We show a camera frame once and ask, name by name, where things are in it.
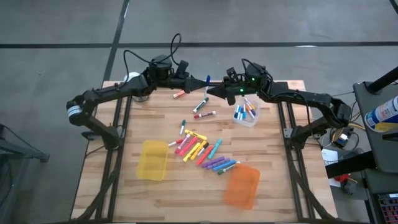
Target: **spray can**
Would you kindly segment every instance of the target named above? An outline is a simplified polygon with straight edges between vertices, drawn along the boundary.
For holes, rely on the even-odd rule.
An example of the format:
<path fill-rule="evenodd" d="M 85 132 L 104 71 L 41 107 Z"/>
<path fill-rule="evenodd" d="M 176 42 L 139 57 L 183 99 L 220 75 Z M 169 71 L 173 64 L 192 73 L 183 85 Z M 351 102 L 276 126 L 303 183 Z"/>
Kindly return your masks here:
<path fill-rule="evenodd" d="M 379 133 L 398 128 L 398 96 L 368 112 L 364 123 Z"/>

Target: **orange plastic container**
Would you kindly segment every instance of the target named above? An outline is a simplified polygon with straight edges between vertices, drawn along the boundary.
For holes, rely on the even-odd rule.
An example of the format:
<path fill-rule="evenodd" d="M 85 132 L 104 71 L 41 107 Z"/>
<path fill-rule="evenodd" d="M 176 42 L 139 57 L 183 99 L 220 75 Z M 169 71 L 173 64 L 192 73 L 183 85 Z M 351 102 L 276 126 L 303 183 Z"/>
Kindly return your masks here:
<path fill-rule="evenodd" d="M 228 188 L 224 195 L 225 203 L 242 209 L 252 209 L 259 181 L 258 170 L 236 164 L 229 177 Z"/>

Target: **clear plastic container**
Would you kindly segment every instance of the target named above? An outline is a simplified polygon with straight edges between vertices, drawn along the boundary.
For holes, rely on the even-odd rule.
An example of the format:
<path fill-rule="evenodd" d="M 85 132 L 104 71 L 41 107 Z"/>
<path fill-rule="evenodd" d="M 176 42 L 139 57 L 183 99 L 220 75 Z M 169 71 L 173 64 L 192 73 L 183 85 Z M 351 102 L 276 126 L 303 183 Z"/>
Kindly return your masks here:
<path fill-rule="evenodd" d="M 257 100 L 249 99 L 249 101 L 250 101 L 250 103 L 255 107 L 254 112 L 256 113 L 256 115 L 254 116 L 254 119 L 250 116 L 250 114 L 248 113 L 247 110 L 246 110 L 246 119 L 240 120 L 240 119 L 235 118 L 235 117 L 234 117 L 234 114 L 235 114 L 236 106 L 235 106 L 235 109 L 234 109 L 234 114 L 232 114 L 232 118 L 233 118 L 233 121 L 234 121 L 235 123 L 241 124 L 241 125 L 243 125 L 243 126 L 246 126 L 246 127 L 249 127 L 249 128 L 250 128 L 250 127 L 253 127 L 253 126 L 257 123 L 257 121 L 258 121 L 258 119 L 259 119 L 259 116 L 260 116 L 260 111 L 261 111 L 261 110 L 260 110 L 260 107 L 259 107 L 259 102 L 258 102 Z M 245 105 L 246 102 L 245 102 L 244 98 L 241 97 L 241 98 L 237 101 L 237 104 L 238 104 L 239 106 L 242 106 L 242 105 Z"/>
<path fill-rule="evenodd" d="M 148 140 L 144 142 L 139 159 L 137 178 L 146 180 L 163 180 L 166 171 L 169 145 L 163 141 Z"/>

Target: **marker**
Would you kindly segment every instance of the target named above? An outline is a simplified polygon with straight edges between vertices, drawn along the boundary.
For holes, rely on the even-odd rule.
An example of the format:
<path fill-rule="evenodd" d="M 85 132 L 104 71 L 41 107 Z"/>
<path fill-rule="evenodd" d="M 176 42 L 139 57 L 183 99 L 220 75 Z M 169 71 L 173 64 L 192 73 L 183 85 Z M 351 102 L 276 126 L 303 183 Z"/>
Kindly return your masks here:
<path fill-rule="evenodd" d="M 188 152 L 188 154 L 182 159 L 184 162 L 188 160 L 189 157 L 198 149 L 200 143 L 198 142 L 192 149 L 191 151 Z"/>
<path fill-rule="evenodd" d="M 217 174 L 218 174 L 218 175 L 224 174 L 225 172 L 230 171 L 231 169 L 234 169 L 234 166 L 235 166 L 236 164 L 240 164 L 240 163 L 241 163 L 241 161 L 238 161 L 238 162 L 236 162 L 235 164 L 233 164 L 233 165 L 231 165 L 231 166 L 229 166 L 229 167 L 227 167 L 227 168 L 225 168 L 225 169 L 221 169 L 221 170 L 219 170 L 219 171 L 217 172 Z"/>
<path fill-rule="evenodd" d="M 246 107 L 243 105 L 243 119 L 246 119 Z"/>
<path fill-rule="evenodd" d="M 206 142 L 205 146 L 203 146 L 202 149 L 200 149 L 200 152 L 198 153 L 198 156 L 200 156 L 200 154 L 209 146 L 209 143 Z"/>
<path fill-rule="evenodd" d="M 256 112 L 254 111 L 254 109 L 249 105 L 249 103 L 246 103 L 246 105 L 250 108 L 251 113 L 255 116 Z"/>
<path fill-rule="evenodd" d="M 241 111 L 240 111 L 240 114 L 239 114 L 239 119 L 242 120 L 242 118 L 243 118 L 243 107 L 241 107 Z"/>
<path fill-rule="evenodd" d="M 210 84 L 210 76 L 207 75 L 207 78 L 206 78 L 206 88 L 205 88 L 205 98 L 207 97 L 207 90 L 209 89 L 209 84 Z"/>
<path fill-rule="evenodd" d="M 229 161 L 229 162 L 226 162 L 226 163 L 224 163 L 224 164 L 222 164 L 222 165 L 219 165 L 219 166 L 214 167 L 214 168 L 213 168 L 213 171 L 218 171 L 218 170 L 220 170 L 220 169 L 222 169 L 222 168 L 224 168 L 224 167 L 229 167 L 230 165 L 235 164 L 235 162 L 236 162 L 236 161 L 233 159 L 233 160 L 231 160 L 231 161 Z"/>
<path fill-rule="evenodd" d="M 181 142 L 181 144 L 177 147 L 177 149 L 175 150 L 175 153 L 178 154 L 180 153 L 181 148 L 184 146 L 184 144 L 186 143 L 186 141 L 188 141 L 188 139 L 191 137 L 190 134 L 187 134 L 185 136 L 185 139 Z"/>
<path fill-rule="evenodd" d="M 207 112 L 207 113 L 203 113 L 203 114 L 196 114 L 193 118 L 198 119 L 198 118 L 215 115 L 215 114 L 216 114 L 216 111 L 212 111 L 212 112 Z"/>
<path fill-rule="evenodd" d="M 211 151 L 207 159 L 211 159 L 214 156 L 214 153 L 216 153 L 218 146 L 220 146 L 220 144 L 221 144 L 221 139 L 218 139 L 216 145 L 214 146 L 214 149 Z"/>
<path fill-rule="evenodd" d="M 220 166 L 220 165 L 222 165 L 222 164 L 224 164 L 224 163 L 226 163 L 226 162 L 229 162 L 229 161 L 230 161 L 229 158 L 224 159 L 224 160 L 219 161 L 219 162 L 216 162 L 216 163 L 214 163 L 214 164 L 212 164 L 212 165 L 210 165 L 210 166 L 207 166 L 206 169 L 212 169 L 212 168 L 214 168 L 214 167 L 218 167 L 218 166 Z"/>
<path fill-rule="evenodd" d="M 204 141 L 207 141 L 207 137 L 206 136 L 202 136 L 202 135 L 200 135 L 198 133 L 194 133 L 193 131 L 190 131 L 190 130 L 185 130 L 184 132 L 185 132 L 185 134 L 190 134 L 190 135 L 196 136 L 196 137 L 198 137 L 198 138 L 200 138 L 200 139 L 202 139 Z"/>
<path fill-rule="evenodd" d="M 206 141 L 201 142 L 201 144 L 197 147 L 196 151 L 192 154 L 191 160 L 194 160 L 194 159 L 197 157 L 197 155 L 198 155 L 200 149 L 202 149 L 203 146 L 204 146 L 206 143 L 207 143 Z"/>
<path fill-rule="evenodd" d="M 236 119 L 238 118 L 238 113 L 239 113 L 239 105 L 236 105 L 234 118 L 236 118 Z"/>
<path fill-rule="evenodd" d="M 185 92 L 183 91 L 183 90 L 181 90 L 181 91 L 179 91 L 178 93 L 176 93 L 176 94 L 174 94 L 173 95 L 173 98 L 177 98 L 177 97 L 179 97 L 179 96 L 182 96 L 182 95 L 184 95 L 185 94 Z"/>
<path fill-rule="evenodd" d="M 202 102 L 199 103 L 199 105 L 198 105 L 195 109 L 193 109 L 193 112 L 194 112 L 194 113 L 198 112 L 198 110 L 200 110 L 200 109 L 205 105 L 205 103 L 206 103 L 208 100 L 209 100 L 209 98 L 206 97 Z"/>
<path fill-rule="evenodd" d="M 178 143 L 181 143 L 182 142 L 182 139 L 179 139 L 179 140 L 177 140 L 177 141 L 175 141 L 175 142 L 171 142 L 170 144 L 169 144 L 169 147 L 170 146 L 174 146 L 175 144 L 178 144 Z"/>
<path fill-rule="evenodd" d="M 239 119 L 241 117 L 241 107 L 238 105 L 238 117 L 236 119 Z"/>
<path fill-rule="evenodd" d="M 253 106 L 253 104 L 251 104 L 250 101 L 249 101 L 246 97 L 244 97 L 244 100 L 246 101 L 246 103 L 248 103 L 248 104 L 250 105 L 251 108 L 253 108 L 254 110 L 256 109 L 256 108 Z"/>
<path fill-rule="evenodd" d="M 198 140 L 197 137 L 194 137 L 188 144 L 185 146 L 179 153 L 180 156 L 183 156 L 185 152 L 188 151 L 188 149 L 193 145 Z"/>
<path fill-rule="evenodd" d="M 246 109 L 247 109 L 248 113 L 250 114 L 250 116 L 254 119 L 254 115 L 253 115 L 253 113 L 251 112 L 249 106 L 248 106 L 248 105 L 245 105 L 245 106 L 246 106 Z"/>
<path fill-rule="evenodd" d="M 185 128 L 185 120 L 182 120 L 180 135 L 182 135 L 182 131 L 184 130 L 184 128 Z"/>
<path fill-rule="evenodd" d="M 224 156 L 221 156 L 221 157 L 219 157 L 217 159 L 213 159 L 212 161 L 208 161 L 207 163 L 203 164 L 202 167 L 205 168 L 205 167 L 208 167 L 208 166 L 210 166 L 212 164 L 215 164 L 216 162 L 223 161 L 223 160 L 224 160 Z"/>
<path fill-rule="evenodd" d="M 204 153 L 204 155 L 197 161 L 198 166 L 206 159 L 206 156 L 211 152 L 212 149 L 213 146 L 210 146 L 209 149 L 207 149 L 207 151 Z"/>

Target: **metal bracket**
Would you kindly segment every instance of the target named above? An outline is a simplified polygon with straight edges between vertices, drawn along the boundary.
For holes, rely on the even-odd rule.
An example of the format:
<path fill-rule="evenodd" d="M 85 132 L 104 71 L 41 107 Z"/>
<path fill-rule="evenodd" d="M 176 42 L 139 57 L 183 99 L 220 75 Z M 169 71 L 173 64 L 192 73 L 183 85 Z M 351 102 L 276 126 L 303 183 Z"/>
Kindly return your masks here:
<path fill-rule="evenodd" d="M 290 139 L 292 136 L 293 128 L 284 128 L 284 136 L 287 139 Z"/>

